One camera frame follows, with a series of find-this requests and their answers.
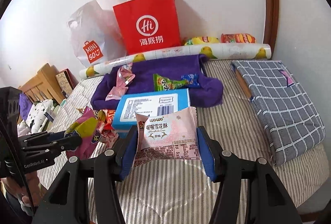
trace gray plaid cloth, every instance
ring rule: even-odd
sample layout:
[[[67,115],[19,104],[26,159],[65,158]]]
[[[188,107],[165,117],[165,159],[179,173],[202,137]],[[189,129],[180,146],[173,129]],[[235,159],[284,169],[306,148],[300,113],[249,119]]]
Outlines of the gray plaid cloth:
[[[282,165],[325,138],[322,120],[307,93],[280,61],[232,62],[252,93],[252,105]]]

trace purple cloth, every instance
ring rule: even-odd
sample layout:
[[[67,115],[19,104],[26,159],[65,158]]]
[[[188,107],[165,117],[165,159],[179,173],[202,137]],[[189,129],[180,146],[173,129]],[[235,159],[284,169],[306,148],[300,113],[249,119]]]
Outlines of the purple cloth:
[[[136,75],[126,94],[153,92],[153,74],[168,77],[171,80],[181,80],[182,75],[197,73],[201,88],[190,88],[191,105],[195,107],[212,107],[222,103],[223,84],[217,78],[206,77],[201,69],[203,63],[208,60],[203,54],[192,56],[179,56],[149,61],[136,62],[132,65],[132,72]],[[94,110],[116,109],[119,100],[105,101],[107,94],[116,86],[117,70],[114,67],[110,73],[97,86],[91,104]]]
[[[31,107],[32,102],[30,99],[24,93],[21,93],[19,95],[19,113],[23,120],[28,118]]]

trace silver screw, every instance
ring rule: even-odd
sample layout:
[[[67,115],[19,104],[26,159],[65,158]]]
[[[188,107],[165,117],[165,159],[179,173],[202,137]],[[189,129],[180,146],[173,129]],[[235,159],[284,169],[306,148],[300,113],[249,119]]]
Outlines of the silver screw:
[[[77,158],[76,156],[72,156],[72,157],[69,158],[69,162],[70,162],[70,163],[74,163],[74,162],[76,162],[77,160],[78,160],[78,158]]]
[[[229,150],[223,150],[223,151],[222,151],[222,155],[223,155],[224,157],[229,157],[229,156],[231,156],[231,152],[230,152]]]
[[[112,149],[108,149],[105,151],[106,156],[112,156],[113,154],[114,154],[114,150],[112,150]]]
[[[265,158],[259,158],[259,164],[267,164],[267,160]]]

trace striped bedsheet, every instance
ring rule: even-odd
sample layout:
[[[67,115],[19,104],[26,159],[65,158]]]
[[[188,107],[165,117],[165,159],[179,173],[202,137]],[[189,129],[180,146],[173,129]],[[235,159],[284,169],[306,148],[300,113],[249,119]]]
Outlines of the striped bedsheet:
[[[239,158],[256,160],[271,158],[269,143],[251,104],[230,68],[230,60],[205,64],[209,77],[224,85],[223,104],[198,108],[198,124],[205,126],[212,139]],[[76,108],[90,106],[90,99],[102,77],[80,82],[54,121],[52,131],[66,129],[79,117]],[[105,150],[99,143],[92,157]],[[67,161],[66,155],[56,158],[55,165],[38,171],[40,182],[49,188]],[[303,155],[274,167],[294,204],[307,200],[328,178],[329,165],[322,144]],[[159,160],[132,169],[128,177],[116,184],[126,223],[194,223],[209,222],[219,184],[204,173],[201,161]],[[242,180],[237,223],[244,223],[247,182]],[[97,223],[93,179],[89,180],[90,220]]]

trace barcode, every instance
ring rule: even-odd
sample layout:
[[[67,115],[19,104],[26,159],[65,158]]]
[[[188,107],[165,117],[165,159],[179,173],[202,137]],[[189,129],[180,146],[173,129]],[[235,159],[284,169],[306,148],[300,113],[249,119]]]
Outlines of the barcode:
[[[173,113],[173,105],[160,105],[158,107],[158,116],[167,115]]]

